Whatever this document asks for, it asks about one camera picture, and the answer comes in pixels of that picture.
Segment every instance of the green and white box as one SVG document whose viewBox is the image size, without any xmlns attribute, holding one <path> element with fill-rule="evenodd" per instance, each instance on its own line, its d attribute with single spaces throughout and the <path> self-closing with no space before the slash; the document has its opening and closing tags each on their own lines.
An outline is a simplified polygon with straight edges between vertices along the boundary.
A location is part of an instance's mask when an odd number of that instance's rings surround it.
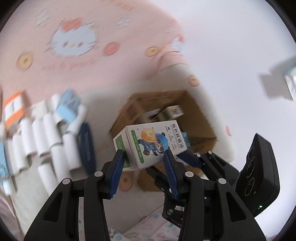
<svg viewBox="0 0 296 241">
<path fill-rule="evenodd" d="M 113 142 L 116 150 L 127 154 L 124 171 L 141 170 L 162 161 L 167 149 L 174 156 L 187 149 L 176 120 L 126 126 Z"/>
</svg>

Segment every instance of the paper roll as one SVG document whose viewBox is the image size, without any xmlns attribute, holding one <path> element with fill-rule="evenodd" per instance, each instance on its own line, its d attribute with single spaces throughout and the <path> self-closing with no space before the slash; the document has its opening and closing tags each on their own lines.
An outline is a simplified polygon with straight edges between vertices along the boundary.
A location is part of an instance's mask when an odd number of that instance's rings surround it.
<svg viewBox="0 0 296 241">
<path fill-rule="evenodd" d="M 15 164 L 19 171 L 28 169 L 29 164 L 22 143 L 22 138 L 19 134 L 14 134 L 12 137 L 13 153 L 15 156 Z"/>
<path fill-rule="evenodd" d="M 38 166 L 39 176 L 42 180 L 42 183 L 50 196 L 52 192 L 58 186 L 57 179 L 55 177 L 54 171 L 50 163 L 44 163 Z"/>
<path fill-rule="evenodd" d="M 11 196 L 15 193 L 15 187 L 11 179 L 3 180 L 3 188 L 6 196 Z"/>
<path fill-rule="evenodd" d="M 54 144 L 62 143 L 61 135 L 54 122 L 54 117 L 51 114 L 44 115 L 43 125 L 49 147 L 52 147 Z"/>
<path fill-rule="evenodd" d="M 19 169 L 17 168 L 16 161 L 15 161 L 15 154 L 13 150 L 12 139 L 11 138 L 7 139 L 4 145 L 5 145 L 5 156 L 6 156 L 9 175 L 16 176 L 19 173 Z"/>
<path fill-rule="evenodd" d="M 52 164 L 57 176 L 57 181 L 60 183 L 64 178 L 71 178 L 64 147 L 61 145 L 53 146 L 50 148 L 50 152 L 52 154 Z"/>
<path fill-rule="evenodd" d="M 34 155 L 37 153 L 35 146 L 33 131 L 32 131 L 32 121 L 30 118 L 23 118 L 20 121 L 22 144 L 24 146 L 26 156 Z"/>
<path fill-rule="evenodd" d="M 66 133 L 75 136 L 79 134 L 81 124 L 85 121 L 87 115 L 87 107 L 84 104 L 78 106 L 78 116 L 69 124 Z"/>
<path fill-rule="evenodd" d="M 53 112 L 53 117 L 54 117 L 54 120 L 55 120 L 55 123 L 58 124 L 59 122 L 63 121 L 63 118 L 61 118 L 55 111 L 57 109 L 57 105 L 59 103 L 59 100 L 61 98 L 61 94 L 57 93 L 57 94 L 54 94 L 52 97 L 51 97 L 51 105 L 52 105 L 52 112 Z"/>
<path fill-rule="evenodd" d="M 6 139 L 6 127 L 4 123 L 0 123 L 0 141 L 4 141 L 5 139 Z"/>
<path fill-rule="evenodd" d="M 65 134 L 62 138 L 70 170 L 82 167 L 76 137 L 72 134 Z"/>
<path fill-rule="evenodd" d="M 39 156 L 48 154 L 49 144 L 44 131 L 44 126 L 41 120 L 34 120 L 32 124 L 33 134 Z"/>
</svg>

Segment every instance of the green stripe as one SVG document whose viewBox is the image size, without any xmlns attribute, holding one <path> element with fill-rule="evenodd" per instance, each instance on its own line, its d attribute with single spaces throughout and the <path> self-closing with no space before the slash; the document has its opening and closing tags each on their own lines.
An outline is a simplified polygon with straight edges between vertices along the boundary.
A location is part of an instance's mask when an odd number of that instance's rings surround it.
<svg viewBox="0 0 296 241">
<path fill-rule="evenodd" d="M 137 135 L 135 133 L 134 130 L 131 130 L 131 135 L 133 137 L 133 141 L 135 143 L 135 146 L 136 146 L 136 150 L 137 150 L 137 153 L 138 153 L 138 156 L 139 156 L 139 159 L 140 159 L 140 162 L 141 163 L 144 163 L 144 158 L 143 158 L 143 155 L 142 155 L 142 151 L 141 151 L 141 148 L 139 146 L 139 143 L 138 143 L 138 138 L 137 138 Z"/>
<path fill-rule="evenodd" d="M 117 137 L 117 139 L 115 140 L 115 142 L 116 142 L 117 148 L 123 150 L 126 153 L 126 148 L 124 147 L 124 143 L 123 143 L 123 140 L 122 140 L 122 136 L 121 135 L 119 137 Z M 127 168 L 127 167 L 130 167 L 130 166 L 131 165 L 129 164 L 128 155 L 126 154 L 123 168 Z"/>
</svg>

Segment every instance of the white wall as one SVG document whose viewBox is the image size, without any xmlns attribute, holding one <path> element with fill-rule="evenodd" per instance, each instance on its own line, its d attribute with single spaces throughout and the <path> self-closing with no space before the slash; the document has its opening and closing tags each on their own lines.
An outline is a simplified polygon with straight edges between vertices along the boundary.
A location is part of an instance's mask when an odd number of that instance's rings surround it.
<svg viewBox="0 0 296 241">
<path fill-rule="evenodd" d="M 256 217 L 277 234 L 296 204 L 296 103 L 282 73 L 296 44 L 264 0 L 151 0 L 184 30 L 183 54 L 229 125 L 241 170 L 257 132 L 271 142 L 280 176 L 276 201 Z"/>
</svg>

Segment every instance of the panda illustration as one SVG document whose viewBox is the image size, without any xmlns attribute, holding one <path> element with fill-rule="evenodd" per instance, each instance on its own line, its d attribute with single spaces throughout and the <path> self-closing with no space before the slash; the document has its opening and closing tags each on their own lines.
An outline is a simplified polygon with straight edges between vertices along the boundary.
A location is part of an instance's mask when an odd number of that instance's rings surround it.
<svg viewBox="0 0 296 241">
<path fill-rule="evenodd" d="M 155 133 L 155 140 L 153 142 L 138 139 L 138 143 L 143 145 L 143 154 L 146 156 L 150 155 L 151 151 L 155 156 L 158 156 L 158 153 L 163 154 L 165 150 L 169 149 L 168 140 L 163 132 L 161 134 Z"/>
</svg>

